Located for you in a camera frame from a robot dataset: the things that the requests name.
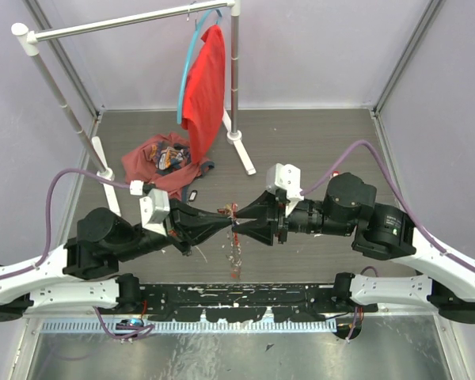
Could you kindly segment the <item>red handled keyring with keys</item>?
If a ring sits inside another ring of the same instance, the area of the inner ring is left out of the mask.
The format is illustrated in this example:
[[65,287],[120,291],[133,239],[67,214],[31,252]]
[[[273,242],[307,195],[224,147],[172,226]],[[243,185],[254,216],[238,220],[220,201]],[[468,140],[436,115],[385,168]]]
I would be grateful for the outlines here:
[[224,208],[218,209],[218,213],[226,215],[231,221],[231,229],[228,233],[230,241],[230,254],[227,256],[230,262],[230,277],[233,280],[239,281],[241,279],[241,243],[238,234],[234,232],[234,227],[238,225],[236,213],[238,205],[236,203],[228,203]]

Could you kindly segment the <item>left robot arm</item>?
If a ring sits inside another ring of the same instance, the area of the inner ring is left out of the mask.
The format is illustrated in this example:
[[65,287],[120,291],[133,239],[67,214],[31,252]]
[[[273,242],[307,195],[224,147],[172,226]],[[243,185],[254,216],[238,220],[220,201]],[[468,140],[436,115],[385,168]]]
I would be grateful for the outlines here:
[[0,322],[72,307],[133,314],[143,304],[140,282],[120,275],[120,264],[169,246],[188,255],[232,223],[176,199],[144,196],[139,209],[136,225],[105,207],[94,209],[66,243],[31,260],[0,265]]

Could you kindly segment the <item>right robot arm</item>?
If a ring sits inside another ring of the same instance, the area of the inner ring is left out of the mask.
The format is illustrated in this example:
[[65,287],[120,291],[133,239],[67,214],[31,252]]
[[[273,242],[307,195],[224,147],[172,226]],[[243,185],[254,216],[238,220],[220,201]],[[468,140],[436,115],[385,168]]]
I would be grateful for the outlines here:
[[322,201],[293,203],[283,189],[263,192],[237,212],[233,231],[265,245],[284,243],[290,233],[352,238],[351,248],[363,256],[415,270],[405,278],[336,274],[331,300],[339,311],[379,303],[411,305],[475,324],[475,260],[429,241],[406,212],[375,199],[374,186],[342,173],[329,180]]

